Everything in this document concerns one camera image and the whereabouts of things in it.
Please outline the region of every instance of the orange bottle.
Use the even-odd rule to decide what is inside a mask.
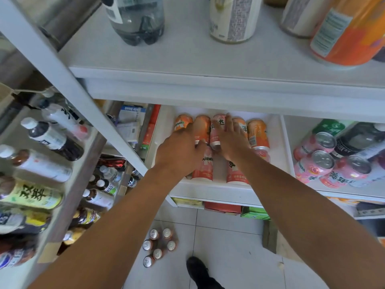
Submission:
[[[385,45],[384,24],[385,0],[334,0],[310,48],[320,61],[358,66]]]

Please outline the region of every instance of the hand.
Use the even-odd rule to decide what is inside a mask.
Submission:
[[[211,122],[215,129],[217,129],[219,140],[221,141],[220,153],[227,160],[234,162],[240,152],[251,148],[244,131],[237,122],[233,122],[229,114],[226,115],[226,131],[220,127],[217,121],[212,120]]]
[[[155,166],[166,168],[180,181],[193,172],[205,155],[206,143],[200,141],[195,148],[194,124],[171,134],[158,148]]]

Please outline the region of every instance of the white shelf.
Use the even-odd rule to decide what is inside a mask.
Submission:
[[[101,7],[60,57],[95,98],[385,122],[385,65],[318,63],[308,40],[279,29],[281,9],[262,6],[254,36],[226,45],[209,36],[208,0],[164,7],[165,33],[151,46],[125,44]]]

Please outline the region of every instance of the tiled floor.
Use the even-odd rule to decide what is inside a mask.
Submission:
[[[165,202],[152,228],[172,228],[178,247],[149,269],[143,267],[147,253],[141,250],[124,289],[196,289],[185,267],[191,255],[203,260],[210,276],[226,289],[327,289],[305,264],[264,249],[262,225],[261,220],[172,208]]]

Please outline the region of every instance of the shoe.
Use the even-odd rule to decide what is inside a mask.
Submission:
[[[186,261],[187,272],[191,279],[199,287],[200,284],[204,284],[210,279],[209,269],[206,268],[205,264],[197,257],[189,257]]]

